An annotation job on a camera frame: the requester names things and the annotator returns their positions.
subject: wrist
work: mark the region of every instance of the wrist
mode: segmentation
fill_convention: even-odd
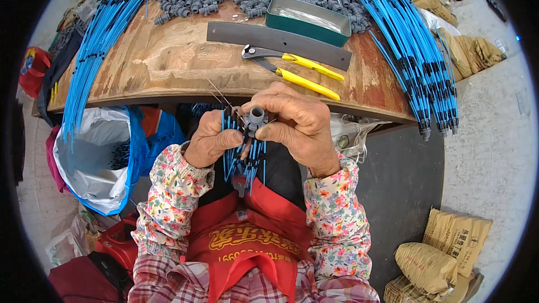
[[[204,165],[200,160],[198,159],[197,153],[193,152],[192,150],[189,150],[189,147],[185,149],[185,152],[183,153],[183,158],[189,165],[191,165],[194,168],[206,168],[207,166]]]
[[[339,172],[341,170],[341,165],[339,159],[335,155],[335,157],[331,159],[330,164],[321,167],[309,167],[309,170],[313,178],[326,178]]]

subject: green metal tin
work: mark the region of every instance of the green metal tin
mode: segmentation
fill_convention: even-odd
[[[347,17],[300,0],[272,0],[266,13],[266,26],[311,37],[337,47],[344,46],[352,35]]]

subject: black mat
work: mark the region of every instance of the black mat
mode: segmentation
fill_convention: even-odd
[[[373,260],[370,284],[383,301],[384,287],[401,275],[394,252],[421,242],[431,205],[440,208],[444,141],[433,133],[423,142],[416,127],[367,138],[356,195],[370,223]]]

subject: person's left hand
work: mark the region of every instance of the person's left hand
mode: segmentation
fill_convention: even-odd
[[[223,155],[225,150],[238,147],[243,143],[240,131],[227,129],[221,131],[222,110],[205,112],[200,119],[197,131],[183,157],[196,168],[212,165]]]

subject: person's right hand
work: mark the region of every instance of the person's right hand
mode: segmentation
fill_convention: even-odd
[[[241,108],[248,113],[255,106],[278,114],[277,122],[257,130],[257,139],[282,143],[313,177],[325,178],[341,169],[329,127],[329,108],[318,98],[274,82]]]

